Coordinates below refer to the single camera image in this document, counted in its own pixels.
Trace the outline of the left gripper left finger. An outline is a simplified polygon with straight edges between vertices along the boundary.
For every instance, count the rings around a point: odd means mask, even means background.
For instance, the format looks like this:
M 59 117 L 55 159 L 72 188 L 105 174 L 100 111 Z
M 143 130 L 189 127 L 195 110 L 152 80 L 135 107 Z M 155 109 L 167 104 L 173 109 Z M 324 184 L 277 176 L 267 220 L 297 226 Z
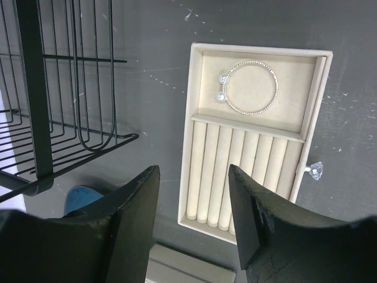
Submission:
M 1 211 L 2 282 L 144 282 L 160 169 L 62 218 Z

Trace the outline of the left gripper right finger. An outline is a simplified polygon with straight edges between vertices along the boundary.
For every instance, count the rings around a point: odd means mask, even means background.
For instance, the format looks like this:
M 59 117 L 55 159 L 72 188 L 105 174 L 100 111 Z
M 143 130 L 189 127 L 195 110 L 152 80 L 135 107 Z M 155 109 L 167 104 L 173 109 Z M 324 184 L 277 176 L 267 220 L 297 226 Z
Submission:
M 301 208 L 236 165 L 229 190 L 249 282 L 375 282 L 376 217 L 341 221 Z

